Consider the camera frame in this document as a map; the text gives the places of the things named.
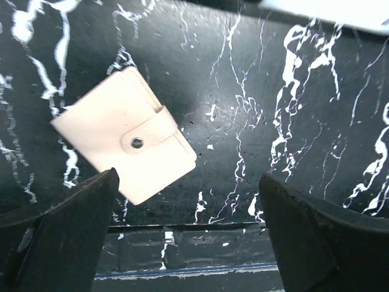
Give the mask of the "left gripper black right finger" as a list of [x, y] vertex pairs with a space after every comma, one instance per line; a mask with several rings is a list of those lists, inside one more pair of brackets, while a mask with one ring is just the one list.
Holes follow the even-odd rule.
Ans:
[[388, 220], [344, 209], [282, 184], [259, 181], [285, 291], [388, 291]]

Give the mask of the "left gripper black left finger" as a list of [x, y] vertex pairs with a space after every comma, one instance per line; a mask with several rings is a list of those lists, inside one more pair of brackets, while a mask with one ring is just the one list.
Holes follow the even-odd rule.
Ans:
[[49, 200], [1, 203], [1, 291], [90, 291], [118, 188], [111, 168]]

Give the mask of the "beige leather card holder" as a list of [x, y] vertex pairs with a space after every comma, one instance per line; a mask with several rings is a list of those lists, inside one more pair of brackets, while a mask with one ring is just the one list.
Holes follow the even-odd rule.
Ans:
[[139, 205], [196, 167], [196, 153], [140, 72], [117, 71], [51, 121], [99, 172], [115, 168], [119, 192]]

